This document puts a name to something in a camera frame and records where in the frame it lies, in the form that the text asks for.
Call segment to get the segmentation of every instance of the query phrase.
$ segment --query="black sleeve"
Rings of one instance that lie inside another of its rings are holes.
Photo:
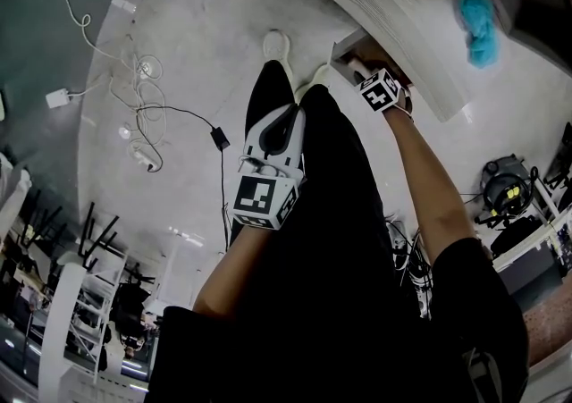
[[[208,403],[228,352],[231,325],[182,307],[164,310],[159,345],[146,403],[179,399]]]
[[[504,403],[520,401],[528,379],[525,322],[477,239],[462,239],[437,257],[432,315],[459,344],[492,356]]]

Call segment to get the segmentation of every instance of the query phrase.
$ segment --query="forearm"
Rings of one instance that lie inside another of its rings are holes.
[[[269,230],[244,227],[198,293],[193,311],[212,317],[232,317],[240,294],[271,233]]]
[[[431,263],[449,245],[475,236],[463,200],[414,123],[401,111],[385,113],[401,153],[425,250]]]

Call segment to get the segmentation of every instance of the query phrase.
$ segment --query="black t-shirt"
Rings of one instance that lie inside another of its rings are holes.
[[[384,265],[348,255],[322,248],[298,269],[267,256],[232,323],[165,309],[146,401],[477,402],[475,386],[481,401],[498,401],[495,386],[520,400],[526,327],[479,241],[437,258],[431,322],[404,307]]]

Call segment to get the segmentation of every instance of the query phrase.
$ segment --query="floor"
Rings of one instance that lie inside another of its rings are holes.
[[[90,13],[94,37],[111,0],[71,0],[76,13]],[[0,150],[26,166],[40,205],[60,218],[78,221],[78,139],[81,106],[53,112],[46,94],[85,88],[92,50],[73,23],[64,0],[2,0],[0,12],[0,92],[6,119],[0,122]]]
[[[231,142],[224,151],[227,200],[242,153],[248,97],[264,63],[261,43],[265,33],[282,29],[289,34],[296,87],[328,60],[334,42],[358,27],[331,0],[140,0],[127,19],[123,27],[129,30],[138,55],[156,55],[163,65],[164,75],[157,83],[166,103],[205,116],[221,126]],[[493,75],[488,84],[496,87],[499,93],[495,96],[502,99],[478,96],[441,123],[413,92],[416,124],[462,193],[478,191],[486,162],[512,153],[524,157],[530,166],[537,165],[543,174],[572,117],[572,79],[525,47],[499,36],[503,61],[518,62],[509,74]],[[107,46],[118,52],[117,43],[109,39],[104,35]],[[105,59],[96,59],[91,76],[104,69]],[[118,65],[113,70],[114,91],[134,104],[129,72]],[[539,93],[534,96],[518,86],[531,73],[540,78]],[[387,124],[358,103],[349,84],[334,72],[330,82],[333,96],[356,126],[370,157],[385,213],[400,214],[414,230],[413,207]],[[155,101],[159,96],[148,89],[144,98]],[[118,134],[121,126],[134,125],[132,113],[105,88],[84,100],[80,206],[87,212],[88,202],[95,201],[100,211],[118,214],[122,241],[150,265],[159,264],[173,247],[173,229],[198,235],[204,256],[218,255],[224,247],[221,160],[209,128],[186,114],[168,113],[167,119],[166,137],[158,147],[164,167],[152,174],[128,156],[127,142]],[[151,134],[161,131],[158,125],[150,128]],[[332,163],[334,175],[337,166]],[[478,210],[477,202],[468,207],[472,212]]]

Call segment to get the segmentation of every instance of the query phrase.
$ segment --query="brown floor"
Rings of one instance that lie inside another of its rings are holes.
[[[525,312],[530,365],[572,340],[572,276],[563,282],[545,301]]]

